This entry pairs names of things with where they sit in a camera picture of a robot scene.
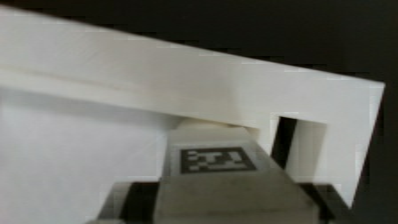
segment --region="black background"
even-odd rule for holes
[[[397,0],[0,0],[125,32],[384,81],[356,196],[359,223],[398,223]]]

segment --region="gray surface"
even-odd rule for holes
[[[125,224],[125,222],[121,220],[114,219],[114,220],[96,220],[96,221],[87,222],[87,224]]]
[[[263,164],[262,169],[187,174],[167,172],[173,167],[182,168],[176,166],[182,159],[173,157],[182,149],[198,149],[199,145],[205,149],[217,146],[226,148],[228,144],[240,146],[247,154],[253,153],[249,158],[256,166]],[[174,131],[167,160],[155,209],[157,224],[318,223],[318,207],[256,147],[244,128]]]

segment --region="white surface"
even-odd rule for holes
[[[180,118],[0,91],[0,223],[84,224],[116,183],[157,180]]]
[[[267,150],[279,116],[324,124],[318,149],[301,128],[295,152],[318,158],[290,158],[292,176],[333,183],[352,203],[382,83],[0,8],[0,85],[258,128]]]

